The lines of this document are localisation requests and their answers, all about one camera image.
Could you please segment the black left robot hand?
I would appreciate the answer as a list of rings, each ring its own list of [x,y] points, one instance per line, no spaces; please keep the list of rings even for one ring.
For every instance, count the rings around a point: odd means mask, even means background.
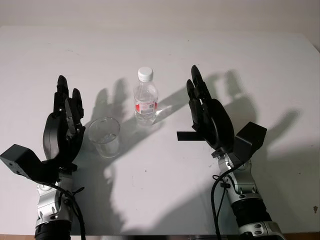
[[[86,127],[82,125],[84,109],[81,93],[77,88],[69,96],[67,79],[60,75],[54,93],[53,112],[46,120],[43,132],[44,164],[55,169],[76,171],[73,163],[84,138]]]

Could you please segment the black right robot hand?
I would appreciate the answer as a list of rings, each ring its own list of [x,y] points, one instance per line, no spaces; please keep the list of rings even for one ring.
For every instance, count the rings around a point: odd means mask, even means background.
[[[196,65],[191,67],[192,79],[186,89],[193,121],[192,128],[217,152],[233,149],[235,133],[232,121],[221,102],[212,98]]]

